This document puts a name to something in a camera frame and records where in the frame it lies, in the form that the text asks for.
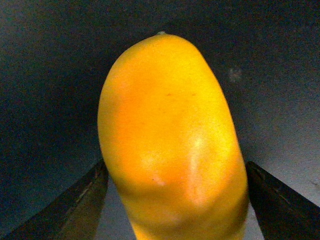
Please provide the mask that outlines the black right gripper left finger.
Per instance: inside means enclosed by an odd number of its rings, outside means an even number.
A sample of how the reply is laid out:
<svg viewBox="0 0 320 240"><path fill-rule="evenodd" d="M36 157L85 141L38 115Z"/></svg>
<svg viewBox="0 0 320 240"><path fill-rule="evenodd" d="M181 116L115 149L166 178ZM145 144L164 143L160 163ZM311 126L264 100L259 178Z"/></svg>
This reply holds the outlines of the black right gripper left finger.
<svg viewBox="0 0 320 240"><path fill-rule="evenodd" d="M95 237L109 175L100 160L81 179L42 211L25 221L6 240L92 240Z"/></svg>

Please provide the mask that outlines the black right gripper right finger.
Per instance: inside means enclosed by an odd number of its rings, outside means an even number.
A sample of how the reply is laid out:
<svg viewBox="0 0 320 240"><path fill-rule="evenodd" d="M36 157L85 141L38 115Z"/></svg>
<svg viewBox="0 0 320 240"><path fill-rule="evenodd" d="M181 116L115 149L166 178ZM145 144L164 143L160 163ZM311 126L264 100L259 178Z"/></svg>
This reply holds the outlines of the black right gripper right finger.
<svg viewBox="0 0 320 240"><path fill-rule="evenodd" d="M265 240L318 240L320 207L268 173L246 163L249 199Z"/></svg>

